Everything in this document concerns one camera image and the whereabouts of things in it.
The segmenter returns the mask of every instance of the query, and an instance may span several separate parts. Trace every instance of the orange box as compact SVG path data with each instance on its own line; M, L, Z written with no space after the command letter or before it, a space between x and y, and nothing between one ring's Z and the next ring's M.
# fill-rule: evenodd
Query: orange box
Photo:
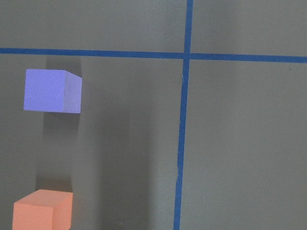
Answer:
M69 230L72 193L37 190L14 203L12 230Z

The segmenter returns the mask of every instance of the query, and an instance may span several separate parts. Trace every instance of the foam cube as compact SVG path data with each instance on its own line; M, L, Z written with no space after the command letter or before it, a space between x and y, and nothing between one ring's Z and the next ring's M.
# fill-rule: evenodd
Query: foam cube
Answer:
M12 230L69 230L72 193L37 190L14 203Z
M82 78L65 70L27 69L24 110L81 112Z

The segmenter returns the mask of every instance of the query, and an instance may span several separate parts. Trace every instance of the blue tape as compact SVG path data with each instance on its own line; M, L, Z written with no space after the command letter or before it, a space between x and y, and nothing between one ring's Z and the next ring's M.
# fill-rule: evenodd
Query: blue tape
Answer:
M194 60L307 63L307 57L296 57L296 56L270 56L270 55L246 55L246 54L194 54L194 53L191 53L189 57L190 59L194 59Z
M189 65L190 65L190 50L191 50L191 35L192 35L192 17L193 17L193 0L187 1L187 16L186 30L184 42L184 54L182 67L182 88L181 88L181 103L180 103L180 126L178 140L178 157L177 167L178 176L175 192L175 212L174 212L174 228L180 230L181 218L181 200L182 200L182 181L183 181L183 166L184 166L184 147L186 135L186 117L187 117L187 100L188 100L188 85L189 85Z
M184 58L183 53L73 50L73 49L0 48L0 54L66 55L66 56L93 56L93 57L120 57L120 58L166 58L166 59Z

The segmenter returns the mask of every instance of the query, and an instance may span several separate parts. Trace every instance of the purple block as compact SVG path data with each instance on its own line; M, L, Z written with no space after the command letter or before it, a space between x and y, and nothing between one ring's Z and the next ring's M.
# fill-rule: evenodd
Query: purple block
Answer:
M65 70L27 69L24 110L81 112L82 78Z

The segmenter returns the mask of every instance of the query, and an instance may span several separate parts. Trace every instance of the vertical blue line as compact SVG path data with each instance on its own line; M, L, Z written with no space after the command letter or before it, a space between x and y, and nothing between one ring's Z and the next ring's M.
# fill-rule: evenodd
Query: vertical blue line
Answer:
M192 33L192 16L193 16L193 0L188 0L187 1L185 42L184 42L185 57L183 59L183 67L182 67L180 125L179 125L179 140L178 140L178 157L177 157L178 176L177 176L176 192L175 192L175 212L174 212L173 230L180 230L183 161L184 161L184 146L185 146L185 135L186 135L187 99L188 99L188 84L189 84L189 65L190 65L189 55L190 55L190 50L191 50L191 33Z

